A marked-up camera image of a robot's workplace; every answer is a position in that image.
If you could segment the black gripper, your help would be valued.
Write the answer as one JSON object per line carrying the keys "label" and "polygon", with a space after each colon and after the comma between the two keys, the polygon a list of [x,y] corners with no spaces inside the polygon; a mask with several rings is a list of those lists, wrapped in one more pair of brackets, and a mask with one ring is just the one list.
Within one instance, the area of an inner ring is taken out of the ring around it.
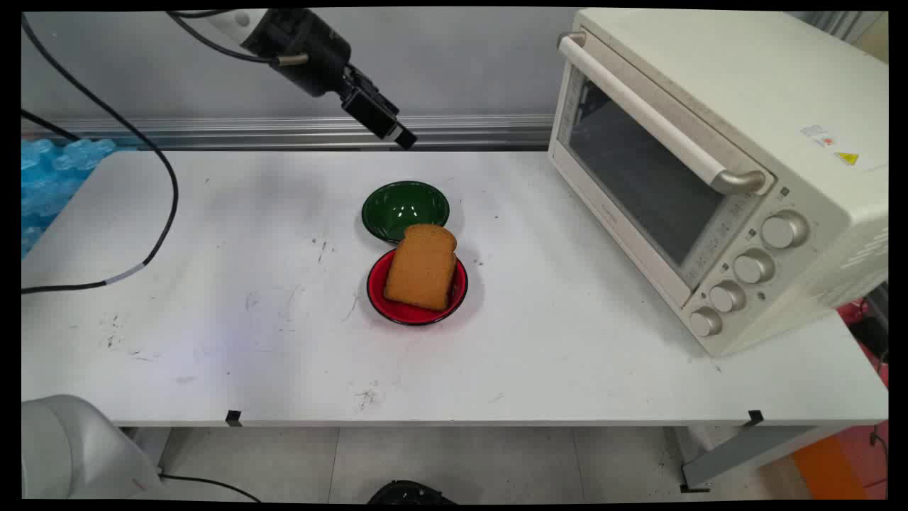
{"label": "black gripper", "polygon": [[241,47],[313,97],[343,94],[341,108],[370,133],[409,150],[418,136],[367,75],[349,64],[350,43],[309,9],[268,9]]}

